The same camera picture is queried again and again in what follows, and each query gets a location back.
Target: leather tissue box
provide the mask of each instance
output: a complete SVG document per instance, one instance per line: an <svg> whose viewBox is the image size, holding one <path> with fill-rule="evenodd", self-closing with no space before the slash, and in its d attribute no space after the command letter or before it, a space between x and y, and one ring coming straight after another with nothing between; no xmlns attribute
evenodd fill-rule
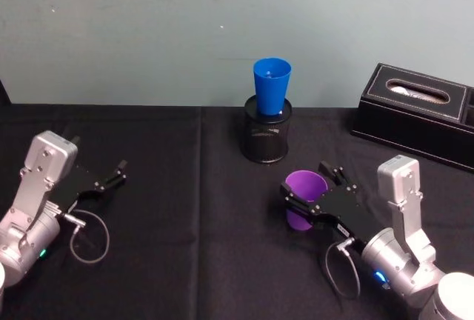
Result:
<svg viewBox="0 0 474 320"><path fill-rule="evenodd" d="M473 89L378 64L362 93L352 134L474 171Z"/></svg>

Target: blue cup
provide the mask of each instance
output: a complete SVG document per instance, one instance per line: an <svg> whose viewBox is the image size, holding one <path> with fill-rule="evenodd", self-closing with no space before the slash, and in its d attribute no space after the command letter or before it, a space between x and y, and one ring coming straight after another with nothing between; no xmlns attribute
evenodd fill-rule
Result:
<svg viewBox="0 0 474 320"><path fill-rule="evenodd" d="M278 115L290 81L291 65L284 59L269 57L253 65L257 110L262 115Z"/></svg>

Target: mesh cylinder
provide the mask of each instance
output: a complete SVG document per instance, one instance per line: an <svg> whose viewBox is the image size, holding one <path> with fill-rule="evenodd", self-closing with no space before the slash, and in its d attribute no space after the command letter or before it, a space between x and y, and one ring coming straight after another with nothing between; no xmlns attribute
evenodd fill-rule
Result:
<svg viewBox="0 0 474 320"><path fill-rule="evenodd" d="M242 152L251 161L273 163L288 153L288 129L292 107L285 99L284 107L276 116L262 115L257 110L256 96L245 103Z"/></svg>

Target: purple cup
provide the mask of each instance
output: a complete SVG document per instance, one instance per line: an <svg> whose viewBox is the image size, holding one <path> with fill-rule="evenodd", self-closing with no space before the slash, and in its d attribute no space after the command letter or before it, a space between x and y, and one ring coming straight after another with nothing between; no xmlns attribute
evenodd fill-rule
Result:
<svg viewBox="0 0 474 320"><path fill-rule="evenodd" d="M310 203L328 189L326 180L310 170L297 170L291 173L285 182L297 196ZM303 217L289 210L287 210L287 221L295 230L305 231L311 228L311 224Z"/></svg>

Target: black tablecloth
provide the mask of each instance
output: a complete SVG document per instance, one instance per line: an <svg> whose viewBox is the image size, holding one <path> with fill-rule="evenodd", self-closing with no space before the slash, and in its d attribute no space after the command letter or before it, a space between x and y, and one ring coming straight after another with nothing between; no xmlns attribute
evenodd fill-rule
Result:
<svg viewBox="0 0 474 320"><path fill-rule="evenodd" d="M2 214L13 201L31 139L43 130L81 136L77 161L97 173L128 161L127 183L102 214L111 235L107 258L93 267L79 264L60 239L20 285L5 291L2 319L415 316L364 271L361 298L340 301L319 262L333 233L297 233L286 225L280 182L294 170L316 170L322 159L344 166L361 188L361 204L390 225L376 170L400 151L351 136L355 112L295 109L290 152L267 166L240 153L238 108L1 108ZM473 176L416 158L423 224L438 266L474 274ZM345 264L341 274L350 286Z"/></svg>

